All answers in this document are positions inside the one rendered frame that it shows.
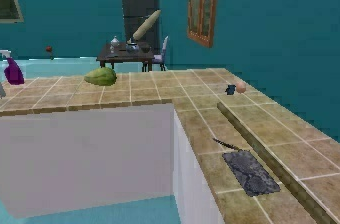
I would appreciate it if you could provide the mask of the dark grey cloth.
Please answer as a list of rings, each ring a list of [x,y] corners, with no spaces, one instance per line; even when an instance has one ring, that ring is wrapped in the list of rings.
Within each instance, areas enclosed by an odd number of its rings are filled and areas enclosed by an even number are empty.
[[[249,197],[280,191],[280,186],[249,151],[222,155],[224,161]]]

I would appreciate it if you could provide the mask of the green lettuce head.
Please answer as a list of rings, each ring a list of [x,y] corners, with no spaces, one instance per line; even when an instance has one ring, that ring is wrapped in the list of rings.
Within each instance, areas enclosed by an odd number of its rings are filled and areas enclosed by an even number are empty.
[[[116,82],[117,76],[113,69],[100,67],[88,72],[84,76],[84,80],[93,85],[111,86]]]

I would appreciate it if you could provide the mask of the dark thin knife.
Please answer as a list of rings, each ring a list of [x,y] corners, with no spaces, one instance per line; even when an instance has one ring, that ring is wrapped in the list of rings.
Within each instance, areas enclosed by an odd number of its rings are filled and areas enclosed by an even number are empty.
[[[237,151],[241,151],[242,149],[241,148],[239,148],[239,147],[237,147],[237,146],[234,146],[234,145],[232,145],[232,144],[228,144],[228,143],[225,143],[225,142],[223,142],[223,141],[221,141],[221,140],[219,140],[219,139],[216,139],[216,138],[212,138],[216,143],[218,143],[218,144],[221,144],[222,146],[224,146],[224,147],[227,147],[227,148],[230,148],[230,149],[233,149],[233,150],[237,150]]]

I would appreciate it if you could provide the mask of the wooden framed window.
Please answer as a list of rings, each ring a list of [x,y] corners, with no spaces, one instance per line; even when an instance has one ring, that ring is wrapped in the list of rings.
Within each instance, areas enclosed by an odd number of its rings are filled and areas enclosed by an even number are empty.
[[[188,0],[187,36],[211,48],[214,39],[217,0]]]

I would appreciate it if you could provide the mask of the lilac dining chair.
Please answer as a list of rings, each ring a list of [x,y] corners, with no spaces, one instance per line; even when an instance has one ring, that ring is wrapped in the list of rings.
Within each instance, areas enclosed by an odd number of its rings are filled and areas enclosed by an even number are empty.
[[[154,59],[152,60],[153,64],[158,64],[160,66],[161,71],[165,71],[165,58],[166,58],[166,50],[167,50],[167,43],[168,43],[168,36],[164,38],[161,52],[158,55],[154,56]]]

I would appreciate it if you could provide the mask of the tan tiled kitchen counter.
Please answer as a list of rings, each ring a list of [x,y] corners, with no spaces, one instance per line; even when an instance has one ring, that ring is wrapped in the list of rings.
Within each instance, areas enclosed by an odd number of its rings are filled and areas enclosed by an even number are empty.
[[[9,89],[0,117],[172,103],[226,223],[340,224],[340,144],[255,88],[225,95],[237,80],[223,68],[125,73],[111,87],[36,78]],[[246,198],[222,141],[257,153],[281,192]]]

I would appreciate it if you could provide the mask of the dark wooden dining table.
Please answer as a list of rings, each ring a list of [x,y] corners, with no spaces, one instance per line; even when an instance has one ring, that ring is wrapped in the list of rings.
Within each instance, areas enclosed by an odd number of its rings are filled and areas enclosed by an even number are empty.
[[[114,53],[110,52],[110,43],[105,44],[96,60],[99,62],[101,67],[104,67],[107,63],[114,67],[115,63],[124,63],[124,62],[141,62],[148,64],[148,70],[152,70],[152,60],[154,59],[154,53],[151,50],[148,53],[144,53],[141,50],[141,45],[146,42],[138,42],[139,51],[137,53],[128,53],[126,51],[126,44],[122,43],[118,47],[115,48]]]

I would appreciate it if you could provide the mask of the dark grey doorway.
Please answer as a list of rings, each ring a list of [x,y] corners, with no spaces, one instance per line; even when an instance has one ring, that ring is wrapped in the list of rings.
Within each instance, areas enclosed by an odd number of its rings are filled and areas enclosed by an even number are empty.
[[[123,9],[123,21],[125,39],[129,40],[142,23],[156,10],[159,9],[159,0],[121,0]],[[159,37],[159,21],[146,32],[141,38],[151,47],[155,54],[161,49]]]

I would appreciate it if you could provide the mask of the purple spray bottle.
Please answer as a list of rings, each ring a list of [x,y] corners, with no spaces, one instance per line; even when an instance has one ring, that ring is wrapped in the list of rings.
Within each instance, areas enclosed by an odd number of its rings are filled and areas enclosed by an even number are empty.
[[[16,61],[11,57],[10,50],[0,50],[0,54],[6,58],[8,66],[4,69],[5,77],[10,85],[22,85],[25,83],[23,73],[16,63]]]

